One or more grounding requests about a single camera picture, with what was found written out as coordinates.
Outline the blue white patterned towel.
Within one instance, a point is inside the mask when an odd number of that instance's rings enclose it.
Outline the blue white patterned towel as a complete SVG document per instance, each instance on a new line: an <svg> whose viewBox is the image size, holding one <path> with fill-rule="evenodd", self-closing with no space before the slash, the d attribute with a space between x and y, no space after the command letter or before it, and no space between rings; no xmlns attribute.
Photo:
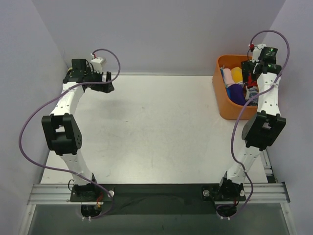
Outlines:
<svg viewBox="0 0 313 235"><path fill-rule="evenodd" d="M259 92L257 86L253 87L245 87L246 89L246 95L245 95L245 100L249 101L252 97L256 96ZM258 98L253 99L250 103L249 106L258 106Z"/></svg>

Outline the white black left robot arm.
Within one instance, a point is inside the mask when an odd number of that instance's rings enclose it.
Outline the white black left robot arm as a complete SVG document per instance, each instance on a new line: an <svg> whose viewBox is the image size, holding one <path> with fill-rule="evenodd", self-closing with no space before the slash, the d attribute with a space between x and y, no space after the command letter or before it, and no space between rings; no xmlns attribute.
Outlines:
<svg viewBox="0 0 313 235"><path fill-rule="evenodd" d="M110 72L106 74L106 83L102 84L105 62L106 59L96 56L91 61L73 59L72 68L63 79L64 96L58 100L50 115L42 117L42 127L49 150L60 156L72 172L72 192L89 202L98 198L100 189L94 185L95 176L82 156L80 149L83 138L74 113L86 88L104 93L114 90Z"/></svg>

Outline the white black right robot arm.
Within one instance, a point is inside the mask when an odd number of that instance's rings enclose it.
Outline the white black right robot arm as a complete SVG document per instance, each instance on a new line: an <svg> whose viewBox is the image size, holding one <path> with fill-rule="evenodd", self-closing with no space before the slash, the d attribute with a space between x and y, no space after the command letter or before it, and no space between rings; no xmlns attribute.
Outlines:
<svg viewBox="0 0 313 235"><path fill-rule="evenodd" d="M278 105L278 87L283 67L274 62L256 62L249 69L252 77L256 78L258 94L247 103L257 100L257 112L247 121L242 130L244 142L239 156L235 156L232 167L225 173L217 195L221 200L229 200L244 196L243 184L249 178L248 172L255 159L268 147L273 145L286 125L286 119L281 116Z"/></svg>

